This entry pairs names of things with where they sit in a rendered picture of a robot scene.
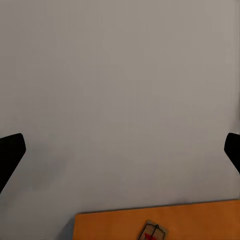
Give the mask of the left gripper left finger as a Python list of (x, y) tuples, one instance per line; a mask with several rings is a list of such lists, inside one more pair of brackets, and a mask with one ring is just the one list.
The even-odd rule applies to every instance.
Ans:
[(0, 193), (26, 152), (22, 133), (0, 138)]

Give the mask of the mousetrap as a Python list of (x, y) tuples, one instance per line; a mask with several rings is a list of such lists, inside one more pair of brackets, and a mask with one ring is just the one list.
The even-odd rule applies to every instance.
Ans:
[(148, 219), (137, 240), (166, 240), (169, 229)]

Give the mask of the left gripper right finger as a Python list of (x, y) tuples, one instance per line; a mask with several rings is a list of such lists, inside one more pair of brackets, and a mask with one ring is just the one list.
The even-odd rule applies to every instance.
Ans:
[(228, 133), (224, 151), (240, 173), (240, 135)]

